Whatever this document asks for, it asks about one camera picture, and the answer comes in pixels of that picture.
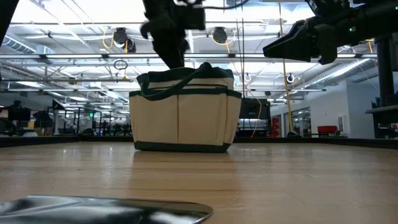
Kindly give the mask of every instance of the canvas tote bag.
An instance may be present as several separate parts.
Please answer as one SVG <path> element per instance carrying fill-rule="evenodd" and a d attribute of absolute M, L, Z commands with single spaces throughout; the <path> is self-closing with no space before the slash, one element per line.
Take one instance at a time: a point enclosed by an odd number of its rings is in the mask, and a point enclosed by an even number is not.
<path fill-rule="evenodd" d="M 241 108 L 231 70 L 176 68 L 137 77 L 130 92 L 134 145 L 143 151 L 225 152 Z"/>

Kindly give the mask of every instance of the wooden surface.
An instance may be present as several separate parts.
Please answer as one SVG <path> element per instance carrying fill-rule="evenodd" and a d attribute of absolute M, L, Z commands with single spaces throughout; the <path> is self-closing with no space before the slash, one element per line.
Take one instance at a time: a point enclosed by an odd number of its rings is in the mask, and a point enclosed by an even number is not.
<path fill-rule="evenodd" d="M 228 154 L 135 151 L 130 143 L 0 149 L 0 200 L 26 195 L 184 200 L 205 223 L 398 223 L 398 151 L 234 144 Z"/>

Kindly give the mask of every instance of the wooden table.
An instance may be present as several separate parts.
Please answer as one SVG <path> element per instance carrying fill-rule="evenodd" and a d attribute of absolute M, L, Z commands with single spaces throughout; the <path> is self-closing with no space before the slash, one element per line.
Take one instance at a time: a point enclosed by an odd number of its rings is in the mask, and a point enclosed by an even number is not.
<path fill-rule="evenodd" d="M 0 200 L 34 194 L 204 203 L 215 209 L 205 223 L 398 223 L 398 151 L 235 144 L 227 154 L 182 154 L 127 142 L 0 149 Z"/>

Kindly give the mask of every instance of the bag handle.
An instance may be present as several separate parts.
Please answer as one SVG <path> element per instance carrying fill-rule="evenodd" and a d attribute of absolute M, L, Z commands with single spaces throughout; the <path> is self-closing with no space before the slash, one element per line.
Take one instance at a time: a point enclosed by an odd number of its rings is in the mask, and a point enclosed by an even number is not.
<path fill-rule="evenodd" d="M 205 70 L 208 70 L 209 68 L 212 68 L 211 65 L 208 62 L 205 62 L 202 65 L 200 65 L 200 67 L 198 69 L 196 69 L 194 72 L 192 72 L 185 79 L 179 81 L 177 84 L 174 84 L 163 91 L 160 91 L 158 93 L 153 93 L 153 94 L 151 94 L 151 91 L 148 89 L 149 79 L 147 79 L 146 81 L 142 82 L 142 84 L 141 84 L 141 96 L 143 96 L 145 99 L 150 100 L 150 101 L 164 100 L 172 95 L 176 95 L 180 90 L 182 90 L 182 88 L 184 88 L 194 78 L 200 78 L 203 75 L 203 72 Z"/>

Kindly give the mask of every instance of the ceiling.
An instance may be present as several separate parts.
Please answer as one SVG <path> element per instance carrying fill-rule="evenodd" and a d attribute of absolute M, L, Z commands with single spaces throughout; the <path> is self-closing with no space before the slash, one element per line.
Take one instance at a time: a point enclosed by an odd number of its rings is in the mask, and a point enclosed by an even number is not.
<path fill-rule="evenodd" d="M 25 58 L 0 59 L 2 68 L 8 70 L 10 79 L 52 79 L 50 83 L 39 83 L 48 88 L 84 89 L 89 84 L 78 82 L 71 85 L 68 82 L 57 80 L 74 77 L 77 79 L 98 79 L 95 86 L 115 90 L 121 98 L 128 98 L 128 92 L 116 91 L 117 89 L 139 88 L 135 78 L 149 71 L 164 71 L 168 68 L 158 58 L 152 58 L 154 51 L 150 40 L 141 37 L 139 28 L 146 18 L 142 1 L 134 0 L 20 0 L 16 9 L 7 36 L 18 43 L 22 43 L 36 53 L 46 50 L 48 54 L 71 54 L 69 58 L 53 58 L 50 63 L 40 63 L 38 60 Z M 205 6 L 223 6 L 230 0 L 207 0 Z M 288 33 L 292 24 L 300 19 L 313 16 L 307 3 L 301 0 L 282 1 L 283 31 Z M 104 60 L 102 58 L 73 58 L 74 54 L 125 54 L 121 48 L 111 45 L 112 33 L 117 27 L 125 27 L 128 36 L 134 40 L 137 54 L 150 54 L 149 58 L 124 58 L 128 62 L 126 70 L 118 71 L 113 67 L 117 58 Z M 217 44 L 208 37 L 215 27 L 224 27 L 228 34 L 228 48 Z M 275 41 L 280 32 L 278 0 L 250 0 L 243 10 L 206 10 L 206 30 L 188 30 L 187 40 L 190 43 L 188 54 L 223 54 L 244 53 L 257 54 L 240 63 L 237 59 L 225 56 L 213 58 L 187 59 L 186 66 L 197 68 L 204 61 L 213 66 L 231 69 L 236 77 L 241 74 L 244 65 L 248 78 L 246 84 L 249 88 L 284 88 L 284 64 L 282 60 L 264 58 L 262 48 Z M 374 49 L 373 43 L 355 47 L 341 47 L 339 54 L 370 54 Z M 10 46 L 2 45 L 0 54 L 21 54 Z M 311 63 L 294 62 L 288 60 L 285 65 L 286 73 L 291 73 L 297 79 L 295 87 L 301 87 L 305 82 L 317 80 L 319 74 L 325 73 L 339 64 L 355 62 L 355 58 L 337 60 L 330 65 L 321 66 L 316 60 Z M 120 81 L 127 77 L 130 81 Z M 236 88 L 242 89 L 241 82 L 236 83 Z M 3 88 L 32 88 L 20 83 L 12 83 Z M 98 97 L 95 92 L 85 94 L 76 92 L 59 92 L 64 96 L 78 95 L 87 97 L 90 101 L 101 102 L 103 97 Z M 254 92 L 255 96 L 264 97 L 264 92 Z"/>

